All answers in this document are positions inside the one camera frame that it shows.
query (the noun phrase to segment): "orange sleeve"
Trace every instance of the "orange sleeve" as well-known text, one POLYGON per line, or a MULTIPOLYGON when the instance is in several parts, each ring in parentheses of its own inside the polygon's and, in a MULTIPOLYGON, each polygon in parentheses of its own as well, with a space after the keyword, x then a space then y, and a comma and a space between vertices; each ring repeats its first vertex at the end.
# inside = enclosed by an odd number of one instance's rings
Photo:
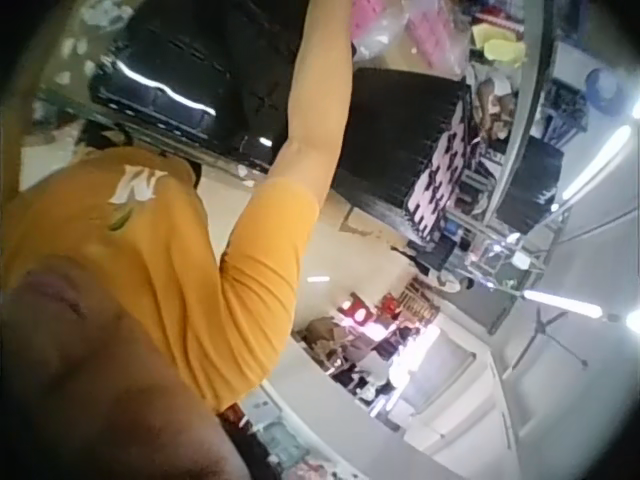
POLYGON ((318 212, 304 187, 267 180, 231 234, 220 265, 222 295, 241 339, 236 354, 255 361, 238 372, 255 377, 245 378, 246 391, 273 369, 291 333, 300 263, 318 212))

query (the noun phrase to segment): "blue object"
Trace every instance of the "blue object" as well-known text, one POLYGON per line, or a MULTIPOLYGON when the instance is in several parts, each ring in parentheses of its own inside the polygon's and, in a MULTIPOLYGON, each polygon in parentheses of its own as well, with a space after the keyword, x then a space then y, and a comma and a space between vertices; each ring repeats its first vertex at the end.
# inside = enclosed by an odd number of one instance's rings
POLYGON ((624 87, 615 73, 607 68, 596 68, 589 72, 586 78, 585 94, 589 104, 608 117, 621 115, 627 105, 624 87), (613 92, 603 91, 606 81, 615 82, 615 85, 612 85, 613 92))

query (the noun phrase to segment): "light fixture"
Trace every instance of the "light fixture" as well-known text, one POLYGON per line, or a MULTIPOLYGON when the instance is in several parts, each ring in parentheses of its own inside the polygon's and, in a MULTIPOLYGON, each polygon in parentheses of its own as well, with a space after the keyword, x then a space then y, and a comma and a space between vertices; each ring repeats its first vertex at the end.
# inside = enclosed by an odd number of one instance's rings
POLYGON ((507 243, 516 243, 520 238, 520 232, 514 232, 507 237, 507 243))
POLYGON ((582 187, 584 187, 589 180, 591 180, 600 170, 602 170, 607 163, 611 161, 613 157, 620 151, 620 149, 627 143, 631 136, 631 127, 625 125, 620 127, 616 132, 611 135, 611 138, 607 140, 604 147, 598 152, 596 158, 585 168, 578 178, 576 178, 571 185, 562 193, 563 200, 569 200, 573 197, 582 187))
POLYGON ((571 300, 569 298, 557 297, 555 295, 549 295, 548 293, 536 292, 534 290, 525 290, 523 292, 524 298, 527 300, 533 300, 534 302, 544 303, 545 305, 551 305, 552 307, 562 308, 570 312, 579 313, 591 318, 600 318, 603 315, 602 309, 591 303, 580 302, 578 300, 571 300))
POLYGON ((116 60, 116 65, 118 66, 120 71, 122 71, 122 73, 124 73, 131 80, 135 80, 136 82, 141 83, 143 85, 146 85, 147 87, 158 88, 158 89, 162 90, 164 93, 166 93, 167 95, 169 95, 171 98, 173 98, 176 102, 180 102, 183 105, 186 105, 187 107, 195 108, 196 110, 202 110, 202 111, 207 112, 207 113, 209 113, 209 114, 211 114, 211 115, 213 115, 215 117, 216 111, 213 108, 208 107, 206 105, 202 105, 201 103, 197 103, 197 102, 194 102, 192 100, 189 100, 188 98, 185 98, 182 95, 174 92, 173 90, 171 90, 166 85, 164 85, 164 84, 162 84, 160 82, 156 82, 154 80, 150 80, 150 79, 148 79, 146 77, 143 77, 139 73, 136 73, 133 70, 131 70, 124 63, 122 63, 120 60, 116 60))
POLYGON ((435 325, 429 325, 418 337, 409 340, 404 349, 393 359, 389 368, 389 381, 396 390, 385 406, 388 412, 400 399, 411 380, 411 372, 418 371, 429 348, 440 336, 440 332, 441 330, 435 325))
POLYGON ((307 282, 309 283, 326 283, 331 280, 331 277, 327 277, 326 275, 319 275, 317 277, 307 277, 307 282))
POLYGON ((636 104, 633 106, 631 115, 633 115, 633 118, 635 118, 636 120, 640 120, 640 99, 638 99, 636 104))
POLYGON ((353 319, 356 322, 361 322, 362 320, 364 320, 364 317, 367 316, 367 311, 364 308, 361 308, 360 310, 358 310, 356 312, 356 314, 353 316, 353 319))
POLYGON ((627 315, 627 327, 640 334, 640 309, 627 315))

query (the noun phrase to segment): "pink fabric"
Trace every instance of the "pink fabric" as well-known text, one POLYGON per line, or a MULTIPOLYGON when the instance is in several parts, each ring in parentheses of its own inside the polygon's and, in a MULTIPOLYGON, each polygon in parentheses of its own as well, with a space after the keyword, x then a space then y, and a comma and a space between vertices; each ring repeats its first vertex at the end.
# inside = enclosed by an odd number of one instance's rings
POLYGON ((416 13, 407 24, 409 36, 422 58, 435 70, 446 68, 446 54, 454 35, 453 25, 443 8, 416 13))
POLYGON ((351 39, 361 37, 384 12, 383 0, 353 0, 351 14, 351 39))

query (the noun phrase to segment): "yellow item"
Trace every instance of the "yellow item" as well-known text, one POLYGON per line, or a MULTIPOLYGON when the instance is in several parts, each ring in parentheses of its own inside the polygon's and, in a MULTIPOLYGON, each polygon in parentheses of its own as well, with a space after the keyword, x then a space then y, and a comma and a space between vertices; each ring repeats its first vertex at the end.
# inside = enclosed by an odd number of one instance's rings
POLYGON ((508 42, 515 42, 517 40, 516 34, 505 30, 504 28, 496 27, 490 23, 479 23, 471 28, 473 32, 473 39, 476 43, 476 47, 482 49, 491 40, 506 40, 508 42))
POLYGON ((484 56, 488 60, 498 60, 519 66, 524 62, 527 48, 524 42, 490 40, 484 46, 484 56))
POLYGON ((131 147, 51 175, 3 212, 2 288, 45 255, 79 260, 219 412, 285 347, 319 208, 293 181, 265 182, 218 265, 192 183, 184 161, 131 147))

